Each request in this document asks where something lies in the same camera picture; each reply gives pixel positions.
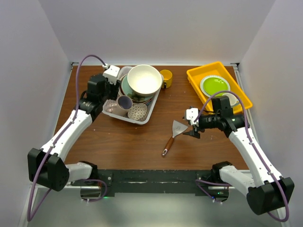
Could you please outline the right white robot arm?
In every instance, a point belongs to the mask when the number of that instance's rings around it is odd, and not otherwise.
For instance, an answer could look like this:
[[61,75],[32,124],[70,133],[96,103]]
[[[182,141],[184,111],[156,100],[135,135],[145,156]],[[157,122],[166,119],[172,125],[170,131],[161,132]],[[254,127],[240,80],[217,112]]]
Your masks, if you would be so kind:
[[234,114],[227,96],[211,99],[213,114],[203,115],[197,108],[185,111],[184,119],[193,127],[186,135],[200,138],[206,129],[219,129],[234,144],[249,167],[251,177],[237,170],[230,162],[214,164],[210,185],[232,186],[240,191],[251,210],[261,215],[285,208],[289,217],[288,203],[294,190],[294,182],[270,163],[253,136],[246,114]]

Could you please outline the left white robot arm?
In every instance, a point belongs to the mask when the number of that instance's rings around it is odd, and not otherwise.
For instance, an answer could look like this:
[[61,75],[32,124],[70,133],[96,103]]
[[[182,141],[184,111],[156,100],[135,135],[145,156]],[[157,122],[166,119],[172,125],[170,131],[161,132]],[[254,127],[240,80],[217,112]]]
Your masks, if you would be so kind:
[[115,100],[121,81],[105,73],[93,75],[87,90],[58,132],[40,149],[31,149],[27,155],[29,180],[59,192],[69,182],[82,180],[86,185],[98,181],[95,164],[81,161],[64,163],[70,149],[80,135],[95,121],[107,100]]

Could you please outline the dark red rimmed plate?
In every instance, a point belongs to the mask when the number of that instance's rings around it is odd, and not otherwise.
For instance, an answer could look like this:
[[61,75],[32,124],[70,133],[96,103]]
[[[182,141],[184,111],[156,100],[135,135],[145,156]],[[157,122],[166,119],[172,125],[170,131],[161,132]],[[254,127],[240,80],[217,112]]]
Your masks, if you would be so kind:
[[126,95],[130,98],[133,97],[133,90],[131,89],[131,87],[129,86],[128,80],[127,80],[127,74],[125,74],[121,80],[121,92],[123,95]]

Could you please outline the white bowl patterned inside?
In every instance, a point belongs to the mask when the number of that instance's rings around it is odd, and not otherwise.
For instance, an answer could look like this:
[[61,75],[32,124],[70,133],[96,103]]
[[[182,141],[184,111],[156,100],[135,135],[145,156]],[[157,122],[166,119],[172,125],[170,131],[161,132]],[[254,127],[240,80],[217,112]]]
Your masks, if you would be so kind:
[[151,96],[161,88],[163,79],[160,72],[153,66],[142,64],[130,69],[127,82],[136,94]]

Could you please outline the mint green flower plate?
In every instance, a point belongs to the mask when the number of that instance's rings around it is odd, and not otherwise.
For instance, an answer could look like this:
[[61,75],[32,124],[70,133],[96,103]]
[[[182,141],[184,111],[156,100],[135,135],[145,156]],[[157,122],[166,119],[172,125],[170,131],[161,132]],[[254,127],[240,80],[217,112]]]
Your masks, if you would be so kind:
[[145,103],[147,102],[148,100],[152,99],[154,95],[151,95],[151,96],[141,96],[137,93],[135,93],[134,90],[132,90],[128,84],[128,81],[127,81],[127,74],[125,74],[123,77],[122,77],[122,82],[121,82],[121,88],[120,88],[121,92],[130,97],[132,99],[132,101],[134,103]]

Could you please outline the pink polka dot plate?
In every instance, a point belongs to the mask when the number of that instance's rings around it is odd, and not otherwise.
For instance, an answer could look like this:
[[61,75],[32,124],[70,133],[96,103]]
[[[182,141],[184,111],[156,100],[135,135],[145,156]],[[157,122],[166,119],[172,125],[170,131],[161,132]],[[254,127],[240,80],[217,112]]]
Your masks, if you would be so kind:
[[153,96],[151,96],[150,98],[145,97],[142,100],[132,100],[132,102],[134,104],[140,104],[140,103],[147,104],[147,103],[151,102],[152,100],[153,100]]

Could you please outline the pink mug purple interior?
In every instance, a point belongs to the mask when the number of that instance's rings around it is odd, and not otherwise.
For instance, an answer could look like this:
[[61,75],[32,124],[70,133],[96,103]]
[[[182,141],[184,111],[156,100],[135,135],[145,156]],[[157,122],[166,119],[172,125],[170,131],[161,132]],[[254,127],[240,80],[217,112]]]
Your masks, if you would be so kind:
[[106,111],[118,116],[125,116],[132,108],[133,102],[128,96],[119,96],[117,100],[106,107]]

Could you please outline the small brown patterned bowl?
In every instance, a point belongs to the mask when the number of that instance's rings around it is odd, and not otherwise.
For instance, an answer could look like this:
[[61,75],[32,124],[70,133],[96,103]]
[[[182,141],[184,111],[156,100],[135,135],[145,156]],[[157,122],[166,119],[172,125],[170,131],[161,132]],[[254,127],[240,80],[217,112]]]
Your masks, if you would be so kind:
[[148,107],[146,104],[133,104],[132,108],[128,111],[127,116],[129,119],[135,121],[144,121],[148,113]]

